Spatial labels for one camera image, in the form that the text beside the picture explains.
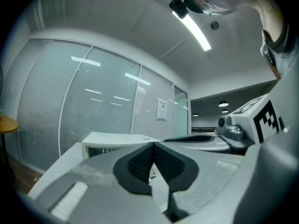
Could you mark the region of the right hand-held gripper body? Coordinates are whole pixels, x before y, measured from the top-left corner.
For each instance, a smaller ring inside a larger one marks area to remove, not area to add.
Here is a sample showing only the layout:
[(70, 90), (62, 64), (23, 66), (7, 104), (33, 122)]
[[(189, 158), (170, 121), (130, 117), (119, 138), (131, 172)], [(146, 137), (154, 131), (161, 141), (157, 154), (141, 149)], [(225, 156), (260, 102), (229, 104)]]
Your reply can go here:
[(280, 131), (280, 115), (270, 95), (265, 94), (221, 116), (215, 133), (232, 149), (247, 149)]

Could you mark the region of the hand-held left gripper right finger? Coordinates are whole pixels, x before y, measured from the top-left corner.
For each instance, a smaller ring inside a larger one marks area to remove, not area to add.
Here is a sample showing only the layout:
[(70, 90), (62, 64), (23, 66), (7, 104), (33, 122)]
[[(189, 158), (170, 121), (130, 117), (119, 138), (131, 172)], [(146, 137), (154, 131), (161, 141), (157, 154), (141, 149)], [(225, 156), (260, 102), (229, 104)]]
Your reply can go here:
[(239, 155), (155, 143), (154, 162), (169, 186), (169, 220), (182, 220), (209, 204), (223, 191), (242, 160)]

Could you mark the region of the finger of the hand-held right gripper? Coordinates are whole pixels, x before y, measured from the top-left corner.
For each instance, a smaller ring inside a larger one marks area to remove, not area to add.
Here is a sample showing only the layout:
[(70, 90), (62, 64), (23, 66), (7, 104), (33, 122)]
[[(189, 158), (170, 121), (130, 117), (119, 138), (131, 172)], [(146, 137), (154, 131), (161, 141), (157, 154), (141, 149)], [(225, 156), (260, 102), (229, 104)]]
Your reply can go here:
[(231, 152), (230, 146), (223, 139), (208, 134), (192, 134), (166, 139), (164, 143), (206, 152)]

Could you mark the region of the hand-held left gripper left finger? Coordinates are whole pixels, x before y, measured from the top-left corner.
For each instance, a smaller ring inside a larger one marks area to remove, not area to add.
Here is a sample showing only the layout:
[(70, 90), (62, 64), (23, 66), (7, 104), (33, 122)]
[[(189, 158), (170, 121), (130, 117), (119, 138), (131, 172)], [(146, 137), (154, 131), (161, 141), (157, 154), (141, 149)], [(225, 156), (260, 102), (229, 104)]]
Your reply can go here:
[(167, 224), (149, 185), (153, 143), (86, 159), (36, 199), (62, 224)]

